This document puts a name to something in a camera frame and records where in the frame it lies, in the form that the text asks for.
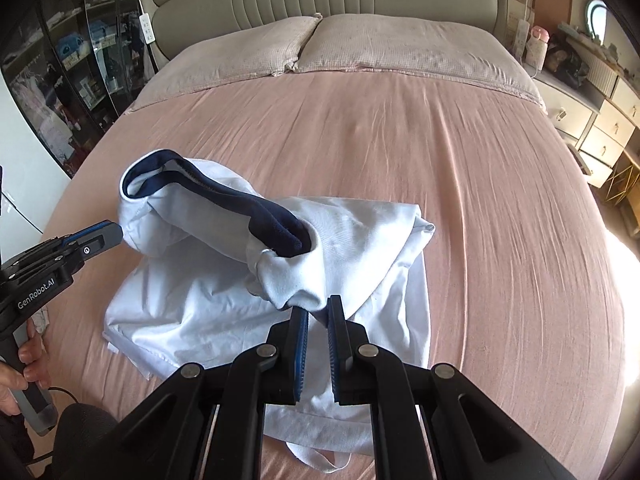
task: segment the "pillowcase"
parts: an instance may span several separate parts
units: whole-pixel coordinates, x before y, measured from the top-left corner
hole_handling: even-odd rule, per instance
[[[142,89],[128,111],[216,86],[291,70],[321,16],[295,16],[185,48]]]
[[[324,18],[295,72],[392,71],[489,88],[544,107],[526,71],[487,31],[462,23],[376,14]]]

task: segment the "vanity table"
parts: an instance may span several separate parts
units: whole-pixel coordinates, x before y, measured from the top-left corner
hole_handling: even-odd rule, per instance
[[[587,182],[601,187],[640,126],[640,97],[616,70],[593,54],[588,56],[585,47],[573,43],[572,46],[593,71],[578,90],[547,70],[536,74],[534,82],[549,119],[556,129],[568,134],[564,137],[570,139],[591,171]],[[526,69],[529,75],[534,75],[534,69],[527,66]]]

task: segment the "dresser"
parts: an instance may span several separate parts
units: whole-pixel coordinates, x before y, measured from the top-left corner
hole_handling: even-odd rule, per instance
[[[613,75],[608,74],[606,93],[590,81],[574,90],[547,70],[534,76],[549,119],[578,150],[591,171],[587,182],[595,187],[609,178],[623,148],[640,126],[640,97],[624,78],[612,69],[610,72]]]

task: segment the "bed sheet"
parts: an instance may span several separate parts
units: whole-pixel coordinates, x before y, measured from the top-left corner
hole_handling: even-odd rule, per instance
[[[210,158],[266,197],[417,203],[431,362],[450,362],[578,479],[597,478],[620,414],[622,306],[604,224],[550,121],[532,102],[397,73],[285,74],[172,98],[121,117],[92,151],[45,236],[117,220],[118,180],[144,153]],[[157,385],[101,336],[139,255],[91,260],[51,302],[53,383],[117,417]],[[374,477],[354,456],[334,478]],[[263,477],[322,478],[265,439]]]

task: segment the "white garment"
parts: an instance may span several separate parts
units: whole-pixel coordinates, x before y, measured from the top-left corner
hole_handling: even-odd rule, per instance
[[[190,162],[224,186],[259,196],[220,164]],[[180,170],[170,162],[137,177],[126,190],[121,182],[124,239],[147,257],[105,314],[105,338],[142,372],[166,378],[186,362],[205,368],[229,363],[264,342],[272,324],[289,318],[277,309],[295,304],[322,321],[332,294],[341,295],[345,316],[362,323],[373,343],[404,362],[427,366],[422,250],[434,227],[417,205],[273,200],[301,220],[312,239],[308,253],[283,258],[249,232],[248,217],[179,184],[129,197],[162,171]],[[296,406],[268,406],[264,433],[300,446],[373,454],[369,407],[334,403],[327,332],[317,319],[309,322],[302,398]]]

